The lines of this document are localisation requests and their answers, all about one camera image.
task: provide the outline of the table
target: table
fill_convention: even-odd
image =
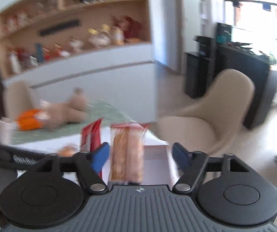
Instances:
[[[110,127],[101,128],[101,142],[111,143]],[[62,138],[54,138],[44,141],[29,142],[21,145],[15,145],[29,151],[40,153],[56,153],[58,149],[65,145],[73,144],[79,147],[80,135],[70,135]],[[170,148],[166,141],[158,139],[152,132],[145,134],[145,173],[143,185],[169,185],[172,187],[178,180],[178,170],[171,156]],[[104,182],[107,183],[110,171],[110,161],[108,160],[102,169]],[[75,173],[65,173],[65,178],[78,183]]]
[[[118,110],[116,107],[102,101],[92,101],[88,104],[87,118],[84,122],[64,125],[56,129],[54,132],[50,132],[46,128],[31,131],[16,130],[12,134],[10,144],[19,145],[79,134],[85,126],[99,118],[102,118],[101,126],[110,126],[111,123],[121,124],[133,122],[129,116]]]

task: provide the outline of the floor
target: floor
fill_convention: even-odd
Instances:
[[[183,93],[183,76],[160,66],[158,78],[160,116],[172,114],[195,102]],[[152,125],[150,129],[157,134],[156,125]],[[216,156],[223,153],[234,153],[277,187],[277,162],[274,160],[277,155],[277,109],[272,108],[265,123],[254,130],[248,131],[243,127],[234,142]]]

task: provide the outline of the orange snack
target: orange snack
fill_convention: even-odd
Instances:
[[[39,109],[32,109],[19,115],[16,119],[19,129],[21,131],[30,131],[42,128],[42,123],[35,117],[40,111]]]
[[[58,151],[58,155],[61,157],[72,157],[77,153],[77,149],[74,145],[67,145]]]

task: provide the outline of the plastic wrapper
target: plastic wrapper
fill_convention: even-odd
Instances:
[[[81,147],[80,151],[94,152],[101,145],[100,127],[102,118],[87,125],[82,129]]]
[[[140,184],[143,181],[145,130],[136,123],[111,125],[112,184]]]

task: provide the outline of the stuffed teddy bear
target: stuffed teddy bear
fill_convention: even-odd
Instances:
[[[73,95],[65,103],[52,104],[47,101],[40,102],[43,110],[37,116],[43,127],[50,131],[66,123],[79,123],[86,120],[87,100],[81,88],[76,88]]]

